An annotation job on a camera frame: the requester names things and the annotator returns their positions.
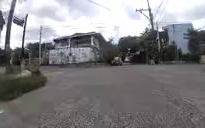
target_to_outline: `car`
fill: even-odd
[[[121,57],[114,57],[114,59],[111,61],[112,66],[121,66],[123,65],[123,61]]]

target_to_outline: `sky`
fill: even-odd
[[[0,0],[6,20],[10,4],[11,0]],[[159,29],[185,22],[205,29],[205,0],[150,0],[150,6]],[[105,39],[114,38],[117,43],[120,37],[139,36],[146,27],[151,27],[148,19],[135,11],[141,8],[148,8],[147,0],[18,0],[15,15],[23,18],[29,14],[26,44],[38,42],[40,26],[43,27],[43,42],[77,32],[95,31],[102,33]],[[2,48],[5,32],[6,25],[1,34]],[[22,27],[13,24],[12,48],[21,47],[22,32]]]

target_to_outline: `utility pole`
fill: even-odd
[[[25,35],[26,35],[27,18],[28,18],[28,14],[25,17],[24,28],[23,28],[22,51],[21,51],[22,60],[24,59],[24,43],[25,43]]]
[[[152,14],[152,11],[151,11],[149,0],[147,0],[147,4],[148,4],[148,9],[136,9],[136,12],[140,12],[141,14],[143,14],[149,20],[149,22],[152,26],[152,32],[154,32],[153,14]],[[149,11],[149,17],[147,15],[145,15],[142,11]]]
[[[152,31],[154,31],[153,14],[151,11],[149,0],[147,0],[147,4],[148,4],[148,11],[149,11],[149,17],[150,17],[150,22],[151,22],[151,26],[152,26]]]
[[[13,14],[16,7],[17,0],[13,0],[11,3],[9,17],[7,22],[7,29],[6,29],[6,40],[5,40],[5,50],[6,50],[6,73],[11,73],[11,63],[10,63],[10,34],[11,34],[11,27],[13,21]]]
[[[39,35],[39,65],[41,65],[41,37],[42,37],[42,26],[40,26],[40,35]]]
[[[158,22],[156,22],[156,29],[157,29],[157,43],[158,43],[158,57],[159,57],[159,62],[160,62],[160,49],[161,49],[161,44],[160,44],[160,33],[159,33],[159,26]]]

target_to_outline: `cobblestone pavement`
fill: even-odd
[[[0,104],[0,128],[205,128],[203,66],[47,68],[45,88]]]

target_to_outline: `grass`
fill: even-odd
[[[6,76],[0,77],[0,101],[10,101],[22,96],[24,93],[45,86],[47,78],[40,72],[32,76],[11,79]]]

